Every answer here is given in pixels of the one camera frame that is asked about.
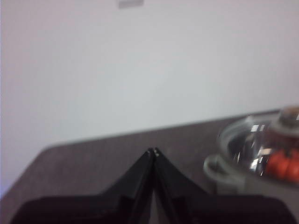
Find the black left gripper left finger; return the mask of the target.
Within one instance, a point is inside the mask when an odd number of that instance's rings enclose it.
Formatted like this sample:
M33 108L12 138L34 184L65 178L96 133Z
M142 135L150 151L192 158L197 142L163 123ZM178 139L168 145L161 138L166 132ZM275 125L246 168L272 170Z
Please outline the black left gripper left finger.
M113 185L88 196L52 196L25 202L13 224L139 224L150 206L155 155L148 149Z

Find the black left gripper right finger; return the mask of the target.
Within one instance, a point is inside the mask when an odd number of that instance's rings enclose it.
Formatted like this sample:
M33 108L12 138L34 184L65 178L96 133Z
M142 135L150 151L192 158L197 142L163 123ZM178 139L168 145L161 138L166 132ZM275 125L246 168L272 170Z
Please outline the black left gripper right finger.
M287 206L261 195L212 195L183 175L158 149L155 191L171 224L295 224Z

